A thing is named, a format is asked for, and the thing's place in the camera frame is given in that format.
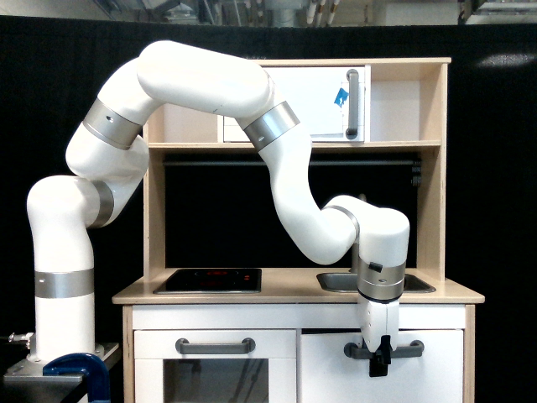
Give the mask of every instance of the silver metal ring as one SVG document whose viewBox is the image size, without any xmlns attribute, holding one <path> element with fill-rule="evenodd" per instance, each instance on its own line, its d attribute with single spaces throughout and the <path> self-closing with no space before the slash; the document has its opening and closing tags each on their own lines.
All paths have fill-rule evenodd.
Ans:
<svg viewBox="0 0 537 403">
<path fill-rule="evenodd" d="M 39 298 L 73 298 L 93 292 L 93 269 L 69 273 L 35 272 L 35 296 Z"/>
<path fill-rule="evenodd" d="M 354 229 L 356 230 L 356 238 L 358 239 L 358 235 L 360 235 L 360 224 L 358 223 L 358 220 L 356 217 L 354 217 L 354 214 L 349 212 L 345 207 L 337 206 L 337 205 L 330 205 L 330 206 L 324 206 L 322 209 L 325 210 L 327 208 L 333 208 L 334 210 L 338 210 L 342 213 L 344 213 L 352 222 L 352 225 L 354 225 Z"/>
<path fill-rule="evenodd" d="M 94 136 L 117 149 L 130 149 L 142 130 L 141 125 L 118 115 L 98 98 L 82 123 Z"/>
<path fill-rule="evenodd" d="M 380 272 L 370 269 L 369 263 L 358 260 L 358 290 L 365 296 L 387 301 L 403 294 L 406 262 L 394 267 L 382 267 Z"/>
<path fill-rule="evenodd" d="M 244 129 L 244 133 L 246 133 L 255 149 L 261 151 L 299 123 L 300 120 L 296 117 L 289 104 L 282 102 L 250 123 Z"/>
<path fill-rule="evenodd" d="M 114 212 L 114 196 L 108 185 L 103 181 L 91 181 L 99 193 L 99 213 L 88 228 L 100 228 L 105 225 Z"/>
</svg>

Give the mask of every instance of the sink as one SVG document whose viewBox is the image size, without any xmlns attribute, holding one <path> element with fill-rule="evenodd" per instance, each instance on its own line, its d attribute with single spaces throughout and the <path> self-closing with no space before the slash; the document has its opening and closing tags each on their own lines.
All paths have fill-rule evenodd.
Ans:
<svg viewBox="0 0 537 403">
<path fill-rule="evenodd" d="M 321 273 L 317 279 L 321 288 L 333 292 L 357 292 L 356 273 Z M 420 280 L 415 275 L 404 275 L 403 292 L 433 292 L 436 288 Z"/>
</svg>

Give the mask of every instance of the stovetop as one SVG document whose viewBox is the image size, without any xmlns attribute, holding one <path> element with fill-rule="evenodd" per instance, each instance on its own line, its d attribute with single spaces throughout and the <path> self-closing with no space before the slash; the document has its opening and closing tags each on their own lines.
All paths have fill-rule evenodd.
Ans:
<svg viewBox="0 0 537 403">
<path fill-rule="evenodd" d="M 179 269 L 154 294 L 261 291 L 261 269 Z"/>
</svg>

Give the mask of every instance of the white cabinet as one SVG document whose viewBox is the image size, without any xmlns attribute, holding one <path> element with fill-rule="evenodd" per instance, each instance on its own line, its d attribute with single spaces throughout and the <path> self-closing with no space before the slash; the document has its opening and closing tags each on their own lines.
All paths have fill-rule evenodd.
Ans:
<svg viewBox="0 0 537 403">
<path fill-rule="evenodd" d="M 268 67 L 265 71 L 313 141 L 369 141 L 370 65 Z M 347 73 L 352 71 L 356 82 L 350 86 Z M 352 97 L 357 104 L 354 112 L 349 113 Z M 222 120 L 218 125 L 222 129 L 219 138 L 224 142 L 250 141 L 235 119 L 218 118 Z M 357 132 L 347 136 L 349 124 Z"/>
<path fill-rule="evenodd" d="M 296 402 L 295 330 L 136 331 L 137 403 Z"/>
<path fill-rule="evenodd" d="M 399 333 L 399 345 L 420 340 L 418 358 L 393 359 L 385 377 L 369 377 L 369 361 L 350 359 L 347 343 L 362 345 L 355 333 L 303 334 L 300 338 L 301 403 L 461 403 L 463 331 Z"/>
</svg>

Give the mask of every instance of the cabinet handle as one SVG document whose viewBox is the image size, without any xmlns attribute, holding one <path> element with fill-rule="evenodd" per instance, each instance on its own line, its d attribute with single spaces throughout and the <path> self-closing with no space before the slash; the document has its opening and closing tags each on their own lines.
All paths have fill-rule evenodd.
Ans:
<svg viewBox="0 0 537 403">
<path fill-rule="evenodd" d="M 248 354 L 255 349 L 252 338 L 245 338 L 241 343 L 190 344 L 186 338 L 175 343 L 179 354 Z"/>
<path fill-rule="evenodd" d="M 425 345 L 420 340 L 414 340 L 409 346 L 399 346 L 390 352 L 392 359 L 411 359 L 421 357 Z M 359 348 L 355 343 L 347 343 L 343 349 L 345 355 L 350 359 L 373 359 L 375 353 L 371 353 L 366 348 Z"/>
<path fill-rule="evenodd" d="M 360 98 L 363 88 L 361 88 L 360 77 L 356 70 L 350 69 L 347 72 L 347 79 L 349 80 L 349 127 L 345 135 L 348 139 L 352 140 L 358 136 L 358 130 L 361 126 L 360 123 L 363 119 L 360 108 Z"/>
</svg>

